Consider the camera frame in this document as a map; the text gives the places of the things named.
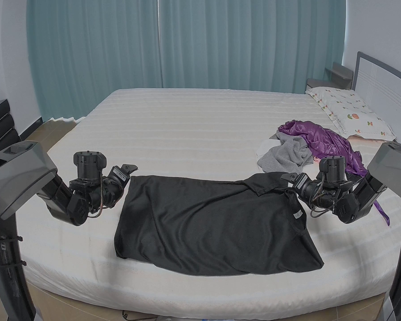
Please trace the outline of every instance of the gray cloth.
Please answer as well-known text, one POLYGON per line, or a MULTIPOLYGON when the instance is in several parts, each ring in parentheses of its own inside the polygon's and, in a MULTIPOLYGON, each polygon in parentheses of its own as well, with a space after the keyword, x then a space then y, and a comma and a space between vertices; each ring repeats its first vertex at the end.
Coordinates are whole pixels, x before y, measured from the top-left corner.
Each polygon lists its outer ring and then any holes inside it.
POLYGON ((278 131, 276 137, 282 145, 272 147, 257 161, 264 172, 284 171, 300 174, 304 164, 313 163, 312 153, 301 136, 290 136, 278 131))

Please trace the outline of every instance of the white pillow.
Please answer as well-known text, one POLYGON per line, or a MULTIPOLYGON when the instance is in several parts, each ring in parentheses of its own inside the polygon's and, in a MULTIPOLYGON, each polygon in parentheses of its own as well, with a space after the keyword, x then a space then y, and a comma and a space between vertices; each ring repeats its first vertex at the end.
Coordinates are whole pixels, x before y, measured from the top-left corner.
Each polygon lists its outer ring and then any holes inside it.
POLYGON ((365 139, 392 141, 395 135, 389 125, 370 110, 353 90, 316 87, 306 91, 328 114, 340 134, 365 139))

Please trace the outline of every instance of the black shirt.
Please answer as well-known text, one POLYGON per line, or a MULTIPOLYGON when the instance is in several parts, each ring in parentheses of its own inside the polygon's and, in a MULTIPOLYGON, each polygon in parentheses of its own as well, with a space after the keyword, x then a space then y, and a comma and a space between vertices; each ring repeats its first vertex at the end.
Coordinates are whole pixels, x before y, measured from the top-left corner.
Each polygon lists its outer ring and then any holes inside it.
POLYGON ((282 174, 235 182, 132 176, 116 255, 202 276, 320 269, 306 213, 282 174))

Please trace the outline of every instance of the teal curtain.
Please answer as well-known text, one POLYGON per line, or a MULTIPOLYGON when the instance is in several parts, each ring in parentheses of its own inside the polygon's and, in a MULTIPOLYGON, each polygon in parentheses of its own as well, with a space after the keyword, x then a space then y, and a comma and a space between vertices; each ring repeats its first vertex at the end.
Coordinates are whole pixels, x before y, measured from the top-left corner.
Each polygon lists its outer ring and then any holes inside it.
POLYGON ((346 0, 159 0, 164 87, 304 93, 342 62, 346 0))
POLYGON ((157 0, 28 0, 43 119, 87 115, 119 88, 162 87, 157 0))

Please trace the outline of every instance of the baseboard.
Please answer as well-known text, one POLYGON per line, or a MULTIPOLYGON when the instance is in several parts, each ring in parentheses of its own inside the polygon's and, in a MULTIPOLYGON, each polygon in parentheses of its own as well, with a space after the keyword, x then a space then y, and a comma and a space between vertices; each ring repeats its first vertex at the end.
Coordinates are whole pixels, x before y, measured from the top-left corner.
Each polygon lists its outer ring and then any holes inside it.
POLYGON ((36 121, 32 123, 32 125, 28 126, 28 128, 20 134, 21 140, 25 140, 28 136, 33 133, 37 128, 43 124, 43 119, 40 117, 36 121))

